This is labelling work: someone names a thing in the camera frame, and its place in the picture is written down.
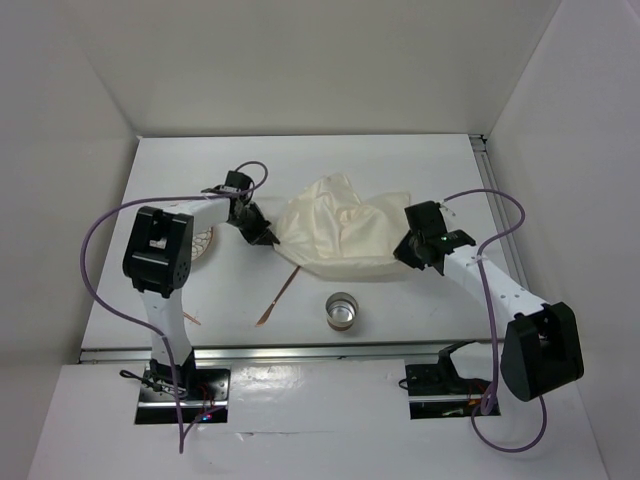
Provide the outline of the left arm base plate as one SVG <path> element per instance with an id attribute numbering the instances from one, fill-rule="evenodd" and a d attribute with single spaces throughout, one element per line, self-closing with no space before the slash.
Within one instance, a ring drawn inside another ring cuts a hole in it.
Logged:
<path id="1" fill-rule="evenodd" d="M 134 423 L 136 425 L 169 425 L 177 423 L 173 385 L 155 380 L 149 368 L 141 375 L 128 373 L 140 381 Z M 199 422 L 222 424 L 228 420 L 228 398 L 231 371 L 228 368 L 204 368 L 198 372 L 195 385 L 179 388 L 179 399 L 185 425 L 201 416 Z"/>

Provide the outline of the cream cloth napkin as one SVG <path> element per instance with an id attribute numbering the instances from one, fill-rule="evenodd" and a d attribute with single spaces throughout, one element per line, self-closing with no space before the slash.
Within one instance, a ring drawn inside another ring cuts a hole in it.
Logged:
<path id="1" fill-rule="evenodd" d="M 290 200 L 276 222 L 275 250 L 332 281 L 399 275 L 408 267 L 393 252 L 408 233 L 408 192 L 361 200 L 342 173 L 325 176 Z"/>

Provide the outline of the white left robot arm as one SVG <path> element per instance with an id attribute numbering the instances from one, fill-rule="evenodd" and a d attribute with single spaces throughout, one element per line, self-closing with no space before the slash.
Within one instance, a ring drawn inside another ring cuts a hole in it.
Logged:
<path id="1" fill-rule="evenodd" d="M 196 390 L 195 354 L 187 336 L 182 288 L 191 273 L 196 234 L 229 224 L 250 245 L 279 243 L 271 223 L 252 200 L 253 179 L 239 169 L 227 173 L 222 185 L 196 200 L 166 208 L 141 207 L 123 258 L 123 272 L 142 298 L 151 326 L 163 334 L 152 340 L 151 376 L 176 399 Z"/>

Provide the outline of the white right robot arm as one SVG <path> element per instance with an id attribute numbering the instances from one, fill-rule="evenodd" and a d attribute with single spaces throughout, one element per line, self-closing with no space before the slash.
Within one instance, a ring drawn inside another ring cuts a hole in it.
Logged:
<path id="1" fill-rule="evenodd" d="M 493 361 L 487 405 L 500 381 L 528 402 L 583 377 L 576 316 L 566 303 L 551 304 L 513 280 L 469 234 L 448 227 L 440 204 L 412 205 L 405 215 L 409 230 L 394 257 L 435 269 L 487 307 Z"/>

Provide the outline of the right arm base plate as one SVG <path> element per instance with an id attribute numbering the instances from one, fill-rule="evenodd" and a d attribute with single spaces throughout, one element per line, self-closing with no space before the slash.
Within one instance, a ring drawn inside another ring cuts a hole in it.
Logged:
<path id="1" fill-rule="evenodd" d="M 490 382 L 463 378 L 454 367 L 437 364 L 408 364 L 398 386 L 408 394 L 412 420 L 471 417 L 480 406 Z"/>

